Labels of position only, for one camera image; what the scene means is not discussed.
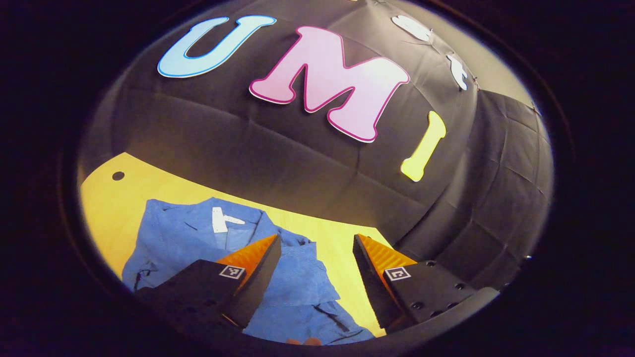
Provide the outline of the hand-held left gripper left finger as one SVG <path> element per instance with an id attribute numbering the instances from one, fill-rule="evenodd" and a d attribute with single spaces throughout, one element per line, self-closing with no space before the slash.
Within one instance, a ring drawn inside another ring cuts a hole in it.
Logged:
<path id="1" fill-rule="evenodd" d="M 177 330 L 243 330 L 261 305 L 281 257 L 274 234 L 218 261 L 197 260 L 135 295 Z"/>

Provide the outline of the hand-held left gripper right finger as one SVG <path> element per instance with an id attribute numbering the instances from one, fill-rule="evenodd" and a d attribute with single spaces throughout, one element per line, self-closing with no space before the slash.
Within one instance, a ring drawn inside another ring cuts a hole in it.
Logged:
<path id="1" fill-rule="evenodd" d="M 470 286 L 435 260 L 416 262 L 365 235 L 355 235 L 352 253 L 379 326 L 388 333 L 442 315 L 455 325 L 499 296 L 491 287 Z"/>

